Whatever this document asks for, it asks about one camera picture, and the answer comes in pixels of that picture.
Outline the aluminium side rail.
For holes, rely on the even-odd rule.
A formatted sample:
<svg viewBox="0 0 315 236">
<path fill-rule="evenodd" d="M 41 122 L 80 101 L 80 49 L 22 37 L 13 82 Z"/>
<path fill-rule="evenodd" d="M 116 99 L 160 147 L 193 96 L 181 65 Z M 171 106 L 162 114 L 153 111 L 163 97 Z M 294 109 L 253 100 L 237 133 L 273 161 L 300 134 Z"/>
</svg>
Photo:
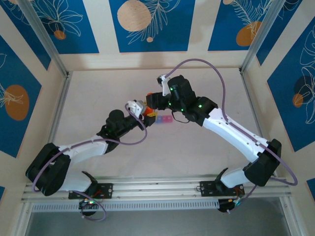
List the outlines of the aluminium side rail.
<svg viewBox="0 0 315 236">
<path fill-rule="evenodd" d="M 49 136 L 48 136 L 48 143 L 53 143 L 55 140 L 56 133 L 57 133 L 59 123 L 60 123 L 60 119 L 62 116 L 64 104 L 66 101 L 67 93 L 68 93 L 69 86 L 71 83 L 72 75 L 73 75 L 73 71 L 68 72 L 67 76 L 64 80 L 61 94 L 60 94 L 59 99 L 58 99 L 57 107 L 56 107 L 55 112 L 54 112 L 54 117 L 53 117 L 53 121 L 51 124 Z"/>
<path fill-rule="evenodd" d="M 246 94 L 247 94 L 247 98 L 248 98 L 251 110 L 252 110 L 252 116 L 254 118 L 258 134 L 259 134 L 260 137 L 268 139 L 268 138 L 265 137 L 265 135 L 263 134 L 263 131 L 261 129 L 261 125 L 260 125 L 259 118 L 258 118 L 258 109 L 255 106 L 254 96 L 253 96 L 252 92 L 250 91 L 249 83 L 247 82 L 246 77 L 245 77 L 245 75 L 243 73 L 240 72 L 240 75 L 241 75 L 241 79 L 242 79 L 242 82 L 243 82 L 243 85 L 244 85 L 244 89 L 245 89 Z"/>
</svg>

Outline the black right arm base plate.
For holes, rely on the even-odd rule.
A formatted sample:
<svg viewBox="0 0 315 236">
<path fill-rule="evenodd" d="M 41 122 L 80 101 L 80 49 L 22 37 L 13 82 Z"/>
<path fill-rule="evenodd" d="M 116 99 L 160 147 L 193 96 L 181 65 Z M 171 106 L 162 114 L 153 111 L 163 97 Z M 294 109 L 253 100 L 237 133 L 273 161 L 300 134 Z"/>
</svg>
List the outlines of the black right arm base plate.
<svg viewBox="0 0 315 236">
<path fill-rule="evenodd" d="M 202 197 L 243 197 L 245 191 L 243 185 L 236 185 L 233 188 L 226 187 L 221 181 L 201 181 L 199 188 Z"/>
</svg>

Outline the aluminium frame post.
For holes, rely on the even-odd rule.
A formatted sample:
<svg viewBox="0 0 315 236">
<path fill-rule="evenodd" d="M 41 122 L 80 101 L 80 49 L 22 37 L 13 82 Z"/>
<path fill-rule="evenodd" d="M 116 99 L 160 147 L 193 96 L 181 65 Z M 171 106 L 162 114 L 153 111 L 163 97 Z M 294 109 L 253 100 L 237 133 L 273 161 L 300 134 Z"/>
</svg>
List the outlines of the aluminium frame post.
<svg viewBox="0 0 315 236">
<path fill-rule="evenodd" d="M 60 73 L 67 78 L 68 71 L 62 62 L 59 53 L 51 40 L 48 32 L 46 31 L 44 25 L 42 24 L 40 18 L 38 17 L 35 9 L 33 8 L 32 4 L 28 0 L 16 0 L 23 15 L 27 19 L 28 23 L 30 24 L 32 30 L 36 34 L 37 38 L 41 42 L 42 46 L 44 47 L 45 51 L 51 58 L 51 60 L 55 63 L 57 69 Z"/>
<path fill-rule="evenodd" d="M 240 67 L 240 74 L 243 76 L 248 67 L 250 66 L 252 60 L 254 59 L 256 53 L 258 52 L 261 44 L 266 38 L 270 28 L 272 27 L 274 21 L 276 20 L 278 13 L 282 9 L 286 0 L 273 0 L 269 10 L 267 11 L 265 18 L 263 19 L 260 28 L 249 47 L 248 53 Z"/>
</svg>

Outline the blue floral wall poster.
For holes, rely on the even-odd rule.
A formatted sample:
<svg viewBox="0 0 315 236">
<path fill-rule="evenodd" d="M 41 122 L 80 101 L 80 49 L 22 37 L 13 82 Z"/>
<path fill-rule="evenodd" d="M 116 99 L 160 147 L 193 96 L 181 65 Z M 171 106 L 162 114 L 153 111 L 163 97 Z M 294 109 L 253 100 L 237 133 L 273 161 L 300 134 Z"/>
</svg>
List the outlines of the blue floral wall poster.
<svg viewBox="0 0 315 236">
<path fill-rule="evenodd" d="M 109 0 L 120 53 L 185 52 L 195 0 Z"/>
<path fill-rule="evenodd" d="M 31 0 L 59 54 L 98 54 L 83 0 Z"/>
<path fill-rule="evenodd" d="M 315 141 L 315 17 L 267 80 L 294 151 Z"/>
<path fill-rule="evenodd" d="M 247 50 L 273 1 L 221 0 L 208 50 Z"/>
<path fill-rule="evenodd" d="M 0 151 L 16 158 L 41 84 L 0 36 Z"/>
</svg>

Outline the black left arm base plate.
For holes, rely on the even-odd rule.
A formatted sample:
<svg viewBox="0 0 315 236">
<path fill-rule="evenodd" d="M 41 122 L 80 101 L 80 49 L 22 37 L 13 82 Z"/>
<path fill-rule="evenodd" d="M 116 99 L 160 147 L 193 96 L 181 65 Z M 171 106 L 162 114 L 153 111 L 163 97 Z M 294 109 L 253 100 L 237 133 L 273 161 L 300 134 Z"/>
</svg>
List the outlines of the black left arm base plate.
<svg viewBox="0 0 315 236">
<path fill-rule="evenodd" d="M 85 192 L 86 195 L 94 199 L 111 199 L 113 193 L 112 183 L 97 183 L 91 185 Z M 74 191 L 69 192 L 68 199 L 84 199 L 84 196 L 75 193 Z"/>
</svg>

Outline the pink purple pill organizer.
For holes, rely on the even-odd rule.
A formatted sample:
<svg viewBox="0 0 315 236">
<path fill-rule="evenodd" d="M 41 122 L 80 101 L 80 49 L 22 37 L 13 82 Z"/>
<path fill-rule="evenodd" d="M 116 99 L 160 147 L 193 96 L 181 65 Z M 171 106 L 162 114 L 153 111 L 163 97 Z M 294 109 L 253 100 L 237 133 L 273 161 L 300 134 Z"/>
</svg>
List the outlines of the pink purple pill organizer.
<svg viewBox="0 0 315 236">
<path fill-rule="evenodd" d="M 156 118 L 156 124 L 166 124 L 166 123 L 172 123 L 173 117 L 171 115 L 162 115 L 157 116 Z"/>
</svg>

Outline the aluminium cross rail beam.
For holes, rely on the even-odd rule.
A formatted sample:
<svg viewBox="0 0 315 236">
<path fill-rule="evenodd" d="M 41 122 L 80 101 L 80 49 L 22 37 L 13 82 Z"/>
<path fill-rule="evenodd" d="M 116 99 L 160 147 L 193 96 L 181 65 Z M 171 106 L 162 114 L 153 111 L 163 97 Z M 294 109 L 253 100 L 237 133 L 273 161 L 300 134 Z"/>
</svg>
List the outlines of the aluminium cross rail beam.
<svg viewBox="0 0 315 236">
<path fill-rule="evenodd" d="M 144 200 L 183 200 L 201 199 L 196 190 L 201 181 L 215 180 L 214 175 L 185 177 L 99 177 L 99 183 L 112 183 L 113 193 L 110 201 Z M 264 187 L 257 187 L 250 195 L 252 198 L 291 197 L 288 185 L 270 180 Z M 51 196 L 41 192 L 32 192 L 31 183 L 27 183 L 22 194 L 22 202 L 43 203 L 70 201 L 68 193 L 59 191 Z"/>
</svg>

